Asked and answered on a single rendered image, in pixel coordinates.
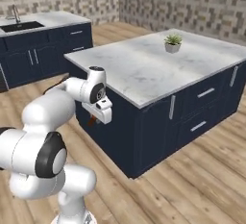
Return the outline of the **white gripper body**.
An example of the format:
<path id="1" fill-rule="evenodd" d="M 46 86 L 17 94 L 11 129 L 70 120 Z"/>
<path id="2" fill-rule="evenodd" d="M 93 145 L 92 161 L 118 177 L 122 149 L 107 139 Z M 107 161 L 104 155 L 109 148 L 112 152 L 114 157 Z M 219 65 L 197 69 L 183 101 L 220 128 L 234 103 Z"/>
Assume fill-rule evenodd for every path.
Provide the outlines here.
<path id="1" fill-rule="evenodd" d="M 95 104 L 83 103 L 82 107 L 85 110 L 87 110 L 90 114 L 95 116 L 102 123 L 108 124 L 111 122 L 111 116 L 112 116 L 111 101 L 98 101 Z"/>

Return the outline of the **dark blue drawer front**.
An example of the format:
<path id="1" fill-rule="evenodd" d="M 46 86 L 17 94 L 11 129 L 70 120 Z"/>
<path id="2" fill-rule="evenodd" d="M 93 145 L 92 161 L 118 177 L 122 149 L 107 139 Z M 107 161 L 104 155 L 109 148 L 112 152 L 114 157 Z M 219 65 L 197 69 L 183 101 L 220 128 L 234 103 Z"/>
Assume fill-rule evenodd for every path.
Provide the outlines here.
<path id="1" fill-rule="evenodd" d="M 189 87 L 185 93 L 183 116 L 186 116 L 192 112 L 198 111 L 208 103 L 214 101 L 220 94 L 223 86 L 224 77 L 222 74 L 216 74 Z M 197 95 L 214 87 L 215 91 L 207 94 L 202 98 L 197 98 Z"/>
<path id="2" fill-rule="evenodd" d="M 219 110 L 217 109 L 216 105 L 209 106 L 204 108 L 201 112 L 193 114 L 191 117 L 186 119 L 182 122 L 179 131 L 178 143 L 177 146 L 182 148 L 190 143 L 195 138 L 199 137 L 200 135 L 204 134 L 210 128 L 212 128 L 219 116 Z M 203 127 L 197 129 L 194 132 L 190 132 L 190 129 L 195 125 L 199 124 L 202 121 L 207 121 L 207 124 Z"/>

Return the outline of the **green plant in white pot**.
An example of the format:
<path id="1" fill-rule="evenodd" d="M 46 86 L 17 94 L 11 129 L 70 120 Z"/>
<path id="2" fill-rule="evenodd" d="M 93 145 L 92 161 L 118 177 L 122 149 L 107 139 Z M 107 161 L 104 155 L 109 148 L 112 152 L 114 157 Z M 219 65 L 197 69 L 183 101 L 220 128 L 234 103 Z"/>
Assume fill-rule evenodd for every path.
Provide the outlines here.
<path id="1" fill-rule="evenodd" d="M 164 39 L 165 50 L 171 54 L 177 53 L 182 45 L 182 40 L 182 37 L 177 34 L 168 35 Z"/>

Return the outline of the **dark blue sink cupboard run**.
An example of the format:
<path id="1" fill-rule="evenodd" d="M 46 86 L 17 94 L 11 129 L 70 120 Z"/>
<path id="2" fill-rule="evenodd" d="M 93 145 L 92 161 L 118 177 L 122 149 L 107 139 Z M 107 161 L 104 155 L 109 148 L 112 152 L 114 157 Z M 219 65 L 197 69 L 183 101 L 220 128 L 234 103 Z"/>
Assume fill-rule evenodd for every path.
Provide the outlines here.
<path id="1" fill-rule="evenodd" d="M 71 12 L 38 12 L 20 17 L 40 28 L 5 33 L 0 29 L 0 93 L 66 71 L 64 55 L 91 48 L 91 21 Z M 16 24 L 0 17 L 0 26 Z"/>

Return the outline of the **small brown object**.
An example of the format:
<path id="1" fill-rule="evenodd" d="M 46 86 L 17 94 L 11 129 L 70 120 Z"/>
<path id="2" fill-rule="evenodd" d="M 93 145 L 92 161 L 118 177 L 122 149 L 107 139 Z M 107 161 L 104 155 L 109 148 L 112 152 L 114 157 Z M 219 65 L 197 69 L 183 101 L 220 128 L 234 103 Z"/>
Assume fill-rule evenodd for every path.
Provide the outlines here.
<path id="1" fill-rule="evenodd" d="M 96 122 L 97 122 L 97 118 L 96 118 L 94 115 L 92 115 L 92 116 L 90 117 L 89 121 L 87 122 L 87 125 L 88 125 L 89 127 L 91 127 L 91 126 L 93 126 Z"/>

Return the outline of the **black sink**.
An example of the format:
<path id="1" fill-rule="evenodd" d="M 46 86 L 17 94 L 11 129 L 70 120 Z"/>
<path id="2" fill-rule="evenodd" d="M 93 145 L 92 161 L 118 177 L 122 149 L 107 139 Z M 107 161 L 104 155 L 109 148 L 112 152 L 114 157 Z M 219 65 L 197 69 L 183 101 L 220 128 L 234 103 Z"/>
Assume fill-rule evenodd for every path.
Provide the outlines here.
<path id="1" fill-rule="evenodd" d="M 30 22 L 20 22 L 16 24 L 0 26 L 0 29 L 3 30 L 5 33 L 10 33 L 10 32 L 40 28 L 40 27 L 42 27 L 42 24 L 40 24 L 39 22 L 30 21 Z"/>

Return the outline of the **dark blue island counter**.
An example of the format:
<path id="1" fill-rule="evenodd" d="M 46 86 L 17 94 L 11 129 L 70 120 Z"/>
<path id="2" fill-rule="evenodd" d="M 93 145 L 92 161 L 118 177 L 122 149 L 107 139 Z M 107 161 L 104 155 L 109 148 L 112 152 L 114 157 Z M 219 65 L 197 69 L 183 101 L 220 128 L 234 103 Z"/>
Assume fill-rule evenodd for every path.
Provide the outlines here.
<path id="1" fill-rule="evenodd" d="M 181 149 L 177 146 L 180 127 L 193 114 L 216 105 L 219 116 L 215 125 L 227 118 L 224 110 L 233 68 L 246 61 L 246 46 L 188 32 L 179 33 L 182 45 L 177 53 L 171 54 L 164 46 L 167 35 L 162 31 L 67 55 L 67 67 L 74 77 L 85 78 L 92 65 L 106 70 L 107 95 L 112 102 L 111 123 L 89 127 L 90 115 L 82 106 L 76 108 L 76 117 L 129 178 L 145 172 L 140 165 L 142 111 L 176 95 L 174 116 L 166 129 L 162 154 L 153 167 Z M 216 74 L 224 77 L 219 96 L 198 111 L 183 116 L 187 89 Z"/>

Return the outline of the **dark blue cupboard door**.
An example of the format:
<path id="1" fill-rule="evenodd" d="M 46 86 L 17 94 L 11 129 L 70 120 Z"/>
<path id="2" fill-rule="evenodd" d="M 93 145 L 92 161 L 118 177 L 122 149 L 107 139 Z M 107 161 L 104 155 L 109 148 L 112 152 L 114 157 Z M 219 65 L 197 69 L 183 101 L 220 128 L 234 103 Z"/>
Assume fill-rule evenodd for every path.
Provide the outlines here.
<path id="1" fill-rule="evenodd" d="M 237 111 L 239 101 L 246 83 L 246 61 L 238 64 L 234 85 L 228 87 L 227 99 L 225 102 L 224 115 L 230 116 Z"/>
<path id="2" fill-rule="evenodd" d="M 142 171 L 146 171 L 161 157 L 165 133 L 170 121 L 171 96 L 149 105 L 142 111 L 140 150 Z"/>

